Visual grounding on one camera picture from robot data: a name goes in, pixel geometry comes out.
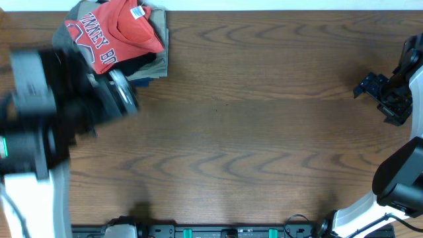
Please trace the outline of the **red t-shirt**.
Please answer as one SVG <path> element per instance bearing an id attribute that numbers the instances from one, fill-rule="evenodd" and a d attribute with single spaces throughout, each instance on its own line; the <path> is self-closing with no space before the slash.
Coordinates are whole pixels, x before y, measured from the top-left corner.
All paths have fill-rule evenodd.
<path id="1" fill-rule="evenodd" d="M 103 74 L 119 61 L 164 51 L 149 23 L 152 11 L 136 0 L 111 0 L 65 25 L 95 73 Z"/>

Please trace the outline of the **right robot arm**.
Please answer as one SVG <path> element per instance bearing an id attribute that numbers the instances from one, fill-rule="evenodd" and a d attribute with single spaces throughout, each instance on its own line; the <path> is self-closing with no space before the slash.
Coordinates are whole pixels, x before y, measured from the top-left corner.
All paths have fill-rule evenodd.
<path id="1" fill-rule="evenodd" d="M 408 218 L 422 215 L 422 35 L 403 44 L 390 77 L 369 73 L 353 90 L 377 101 L 385 122 L 402 126 L 412 120 L 410 139 L 377 168 L 372 189 L 347 208 L 333 211 L 314 237 L 394 237 L 397 221 L 415 232 Z"/>

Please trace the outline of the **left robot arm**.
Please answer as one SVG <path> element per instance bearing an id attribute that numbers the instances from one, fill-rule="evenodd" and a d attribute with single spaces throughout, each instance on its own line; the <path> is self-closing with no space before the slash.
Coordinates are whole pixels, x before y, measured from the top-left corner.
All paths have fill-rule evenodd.
<path id="1" fill-rule="evenodd" d="M 125 75 L 97 75 L 81 54 L 10 53 L 15 90 L 1 101 L 1 205 L 13 237 L 70 237 L 69 149 L 78 135 L 136 114 Z"/>

